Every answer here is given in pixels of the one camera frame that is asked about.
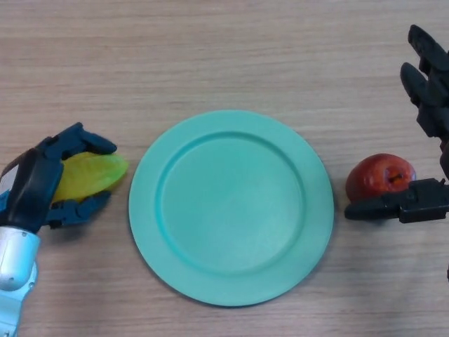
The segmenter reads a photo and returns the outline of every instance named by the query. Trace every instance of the yellow fruit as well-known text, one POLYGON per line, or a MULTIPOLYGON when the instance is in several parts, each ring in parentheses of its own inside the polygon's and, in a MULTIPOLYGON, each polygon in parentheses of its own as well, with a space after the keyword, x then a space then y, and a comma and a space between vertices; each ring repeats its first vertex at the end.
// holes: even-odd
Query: yellow fruit
POLYGON ((53 202, 80 200, 112 189, 126 173, 128 162, 117 154, 82 152, 62 162, 64 171, 53 202))

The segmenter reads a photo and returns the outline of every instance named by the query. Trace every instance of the round plate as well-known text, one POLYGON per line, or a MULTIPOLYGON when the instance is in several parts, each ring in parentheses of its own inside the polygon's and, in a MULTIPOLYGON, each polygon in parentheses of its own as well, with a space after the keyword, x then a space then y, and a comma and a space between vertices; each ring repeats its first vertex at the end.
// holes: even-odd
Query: round plate
POLYGON ((333 226, 329 177, 284 124, 244 111, 188 119, 135 172, 130 225, 153 271, 213 305, 260 303, 293 288, 333 226))

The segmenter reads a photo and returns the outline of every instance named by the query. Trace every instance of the wooden table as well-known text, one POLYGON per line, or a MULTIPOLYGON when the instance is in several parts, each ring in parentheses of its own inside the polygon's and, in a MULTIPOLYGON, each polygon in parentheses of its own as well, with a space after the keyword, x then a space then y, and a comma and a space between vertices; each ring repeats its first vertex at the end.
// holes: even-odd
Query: wooden table
POLYGON ((418 24, 449 47, 446 0, 4 0, 0 164, 75 121, 119 145, 130 172, 87 227, 42 230, 39 284, 20 337, 447 336, 447 222, 348 222, 344 181, 390 152, 442 178, 438 141, 399 79, 418 24), (268 114, 320 154, 335 231, 316 271, 284 296, 226 310, 183 298, 131 239, 132 174, 151 143, 208 110, 268 114))

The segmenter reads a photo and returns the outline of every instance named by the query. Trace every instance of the robotic arm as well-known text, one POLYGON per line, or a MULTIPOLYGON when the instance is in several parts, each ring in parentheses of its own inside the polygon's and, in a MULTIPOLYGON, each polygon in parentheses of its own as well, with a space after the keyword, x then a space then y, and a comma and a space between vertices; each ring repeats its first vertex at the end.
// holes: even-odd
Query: robotic arm
POLYGON ((17 336, 22 302, 37 280, 41 227, 86 222, 110 197, 104 191, 81 202, 52 204, 62 177, 61 161, 81 152, 115 151, 115 144, 77 123, 46 138, 4 169, 0 176, 0 337, 17 336))
MULTIPOLYGON (((418 124, 428 137, 441 139, 440 165, 449 178, 449 55, 416 25, 410 28, 408 42, 419 55, 419 69, 427 79, 411 64, 404 63, 401 81, 412 104, 418 108, 418 124)), ((402 223, 446 218, 449 185, 444 179, 416 180, 408 187, 402 192, 354 202, 344 214, 352 220, 399 218, 402 223)))

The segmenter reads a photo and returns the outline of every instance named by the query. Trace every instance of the apple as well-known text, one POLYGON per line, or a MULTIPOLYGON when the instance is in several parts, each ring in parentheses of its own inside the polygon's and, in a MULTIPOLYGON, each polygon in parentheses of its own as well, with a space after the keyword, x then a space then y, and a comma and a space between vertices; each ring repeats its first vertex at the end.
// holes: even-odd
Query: apple
POLYGON ((378 153, 362 160, 346 180, 346 194, 351 202, 378 197, 386 192, 400 192, 416 180, 413 166, 393 154, 378 153))

